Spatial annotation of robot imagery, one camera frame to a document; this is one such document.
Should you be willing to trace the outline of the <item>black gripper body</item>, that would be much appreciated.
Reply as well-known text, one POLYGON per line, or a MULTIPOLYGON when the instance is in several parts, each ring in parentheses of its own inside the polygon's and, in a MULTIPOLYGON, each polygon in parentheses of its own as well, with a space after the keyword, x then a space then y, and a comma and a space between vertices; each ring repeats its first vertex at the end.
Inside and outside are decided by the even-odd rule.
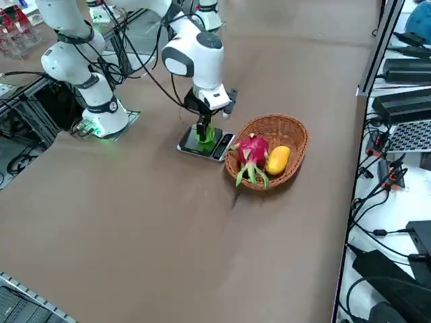
POLYGON ((213 116, 216 114, 215 110, 209 108, 209 102, 206 98, 201 100, 195 96, 193 88, 191 88, 184 97, 183 107, 189 112, 199 116, 213 116))

